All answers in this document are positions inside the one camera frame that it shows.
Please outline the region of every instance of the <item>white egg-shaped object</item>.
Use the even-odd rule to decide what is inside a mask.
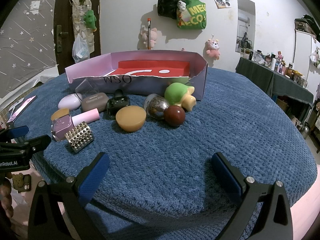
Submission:
[[[60,100],[58,104],[58,108],[68,108],[70,111],[76,110],[81,106],[82,96],[81,94],[71,94],[65,96],[63,99]]]

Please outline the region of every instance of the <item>white cabinet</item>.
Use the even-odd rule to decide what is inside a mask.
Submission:
[[[313,100],[316,98],[320,83],[320,69],[313,65],[309,55],[316,50],[317,46],[320,48],[320,43],[315,43],[311,34],[296,30],[294,69],[303,74],[304,79],[307,79],[307,89],[313,94]]]

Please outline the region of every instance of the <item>pink bear plush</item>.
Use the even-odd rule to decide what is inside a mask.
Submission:
[[[156,28],[151,29],[150,33],[151,33],[150,47],[153,48],[158,38],[157,29]],[[145,44],[146,47],[148,47],[148,42],[149,42],[148,31],[141,31],[140,34],[142,36],[141,39],[143,41],[143,44]]]
[[[209,55],[209,57],[213,57],[214,60],[219,60],[220,59],[220,51],[219,51],[219,44],[218,44],[218,40],[213,40],[213,36],[212,35],[212,39],[208,40],[208,50],[207,50],[207,54]]]

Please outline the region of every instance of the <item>pink phone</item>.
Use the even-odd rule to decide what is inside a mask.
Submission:
[[[24,101],[22,105],[9,118],[9,120],[7,121],[7,124],[14,122],[14,120],[16,120],[16,118],[23,112],[23,110],[27,108],[27,106],[30,105],[37,97],[38,96],[34,96]]]

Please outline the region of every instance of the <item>wallpaper with stars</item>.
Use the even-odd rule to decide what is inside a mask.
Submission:
[[[55,0],[19,0],[0,29],[0,98],[44,69],[57,66]]]

